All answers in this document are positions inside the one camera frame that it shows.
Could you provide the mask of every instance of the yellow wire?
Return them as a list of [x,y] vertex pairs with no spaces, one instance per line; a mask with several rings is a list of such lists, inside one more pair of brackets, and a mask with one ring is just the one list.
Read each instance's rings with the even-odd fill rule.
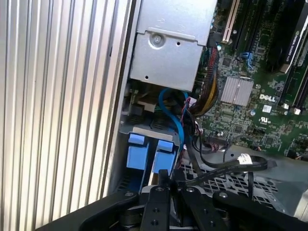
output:
[[214,77],[212,89],[211,89],[210,95],[208,97],[208,100],[206,101],[202,111],[196,114],[197,116],[203,115],[205,113],[205,111],[207,110],[207,108],[210,106],[212,100],[214,99],[215,90],[216,90],[216,77]]

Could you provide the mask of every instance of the blue connector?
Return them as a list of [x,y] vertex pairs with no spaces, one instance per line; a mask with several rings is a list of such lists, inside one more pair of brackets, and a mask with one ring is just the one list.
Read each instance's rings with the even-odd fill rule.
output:
[[158,141],[152,172],[158,173],[161,169],[167,169],[171,174],[176,151],[173,150],[173,143],[167,141]]
[[130,134],[128,142],[128,157],[126,167],[145,170],[149,144],[144,143],[145,137],[137,134]]
[[246,60],[247,66],[250,69],[253,69],[253,67],[251,66],[251,62],[252,62],[252,59],[253,59],[253,54],[251,52],[244,52],[244,53],[242,53],[241,54],[241,58]]

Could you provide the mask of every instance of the chipset heatsink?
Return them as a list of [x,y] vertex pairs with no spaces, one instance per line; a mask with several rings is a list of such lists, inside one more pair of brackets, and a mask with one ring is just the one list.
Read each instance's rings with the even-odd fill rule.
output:
[[254,83],[239,78],[228,77],[221,101],[239,106],[247,106]]

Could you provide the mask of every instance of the motherboard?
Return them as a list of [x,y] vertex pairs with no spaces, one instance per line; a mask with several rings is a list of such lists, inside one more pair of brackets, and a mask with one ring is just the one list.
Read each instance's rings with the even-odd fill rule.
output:
[[[286,10],[288,2],[234,0],[218,4],[211,34],[220,55],[219,98],[198,118],[204,136],[227,141],[248,135],[269,154],[299,158],[308,153],[307,22],[294,34],[287,28],[290,25],[285,25],[286,35],[281,36],[283,17],[292,11]],[[275,57],[275,45],[287,34],[295,37],[293,46],[281,52],[290,55],[284,62],[284,57]],[[201,66],[196,81],[205,73]]]

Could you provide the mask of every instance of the green circuit board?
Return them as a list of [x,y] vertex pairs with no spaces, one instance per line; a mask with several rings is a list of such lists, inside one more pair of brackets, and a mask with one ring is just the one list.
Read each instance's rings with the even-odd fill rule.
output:
[[[282,5],[277,15],[270,16],[271,4],[272,1],[269,0],[262,13],[261,26],[254,39],[254,66],[252,69],[248,68],[245,61],[239,58],[240,53],[243,52],[241,47],[245,46],[244,41],[240,43],[240,48],[236,51],[232,50],[230,43],[220,44],[219,98],[214,107],[199,118],[199,123],[202,124],[205,136],[219,135],[220,138],[230,140],[245,134],[254,137],[260,148],[269,154],[287,155],[291,150],[298,155],[303,155],[308,151],[308,113],[302,111],[300,115],[295,115],[292,105],[308,67],[308,55],[306,55],[308,42],[306,36],[303,36],[299,48],[302,52],[297,56],[300,64],[296,66],[291,76],[289,89],[285,90],[284,94],[284,102],[290,108],[285,109],[279,104],[279,101],[289,73],[273,74],[266,70],[268,51],[277,21],[283,10]],[[251,16],[248,17],[248,20],[251,21],[254,20],[253,7],[250,10]],[[218,11],[213,26],[213,33],[216,35],[223,33],[227,13],[226,10]],[[246,23],[244,33],[250,33],[250,25],[249,22]],[[253,82],[247,106],[228,104],[220,100],[228,77]],[[250,145],[247,141],[240,141],[237,144],[240,146]]]

